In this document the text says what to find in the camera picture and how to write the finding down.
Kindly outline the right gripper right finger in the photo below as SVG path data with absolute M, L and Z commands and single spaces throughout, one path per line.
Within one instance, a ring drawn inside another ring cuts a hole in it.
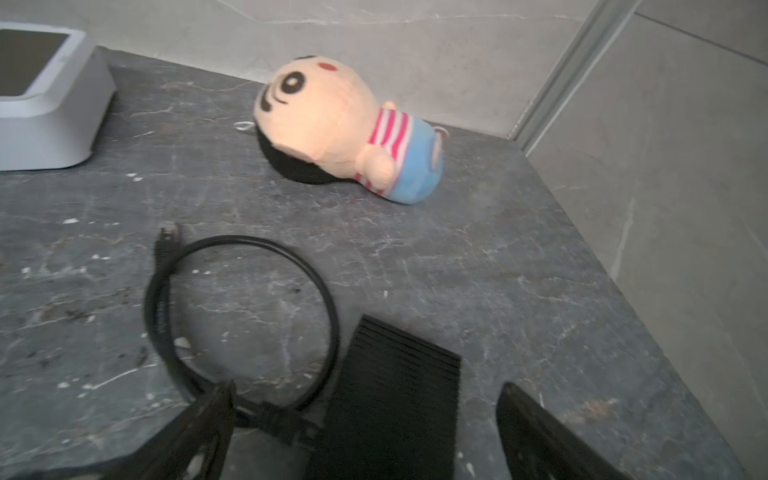
M 628 479 L 512 382 L 502 387 L 496 423 L 513 480 Z

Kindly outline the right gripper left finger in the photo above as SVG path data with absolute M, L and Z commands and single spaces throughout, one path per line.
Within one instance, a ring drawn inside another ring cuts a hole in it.
M 235 385 L 219 382 L 135 452 L 77 467 L 18 474 L 18 479 L 218 479 L 235 428 Z

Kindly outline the black ribbed network switch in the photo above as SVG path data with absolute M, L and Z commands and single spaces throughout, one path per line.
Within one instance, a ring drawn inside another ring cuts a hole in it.
M 459 355 L 363 316 L 306 478 L 453 478 L 460 378 Z

